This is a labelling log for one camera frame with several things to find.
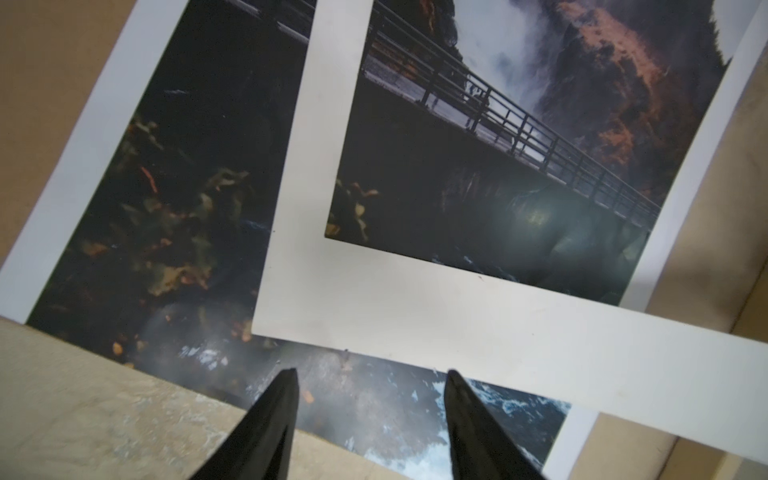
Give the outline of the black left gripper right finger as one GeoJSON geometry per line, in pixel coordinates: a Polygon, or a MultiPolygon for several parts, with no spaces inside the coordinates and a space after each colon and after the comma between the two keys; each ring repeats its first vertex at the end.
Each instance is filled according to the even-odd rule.
{"type": "Polygon", "coordinates": [[[455,479],[544,479],[456,370],[447,372],[444,404],[455,479]]]}

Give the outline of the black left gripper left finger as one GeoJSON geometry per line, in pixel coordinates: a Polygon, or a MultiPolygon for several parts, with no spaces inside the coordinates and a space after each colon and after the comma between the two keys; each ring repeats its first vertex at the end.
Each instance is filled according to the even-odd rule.
{"type": "Polygon", "coordinates": [[[298,406],[298,372],[284,369],[191,478],[287,479],[298,406]]]}

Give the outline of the black white landscape photo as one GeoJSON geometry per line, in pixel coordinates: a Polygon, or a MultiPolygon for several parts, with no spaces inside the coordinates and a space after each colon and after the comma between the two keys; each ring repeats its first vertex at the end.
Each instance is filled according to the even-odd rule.
{"type": "Polygon", "coordinates": [[[758,462],[767,346],[645,313],[767,41],[760,4],[617,307],[330,240],[372,5],[317,5],[253,328],[560,399],[758,462]]]}

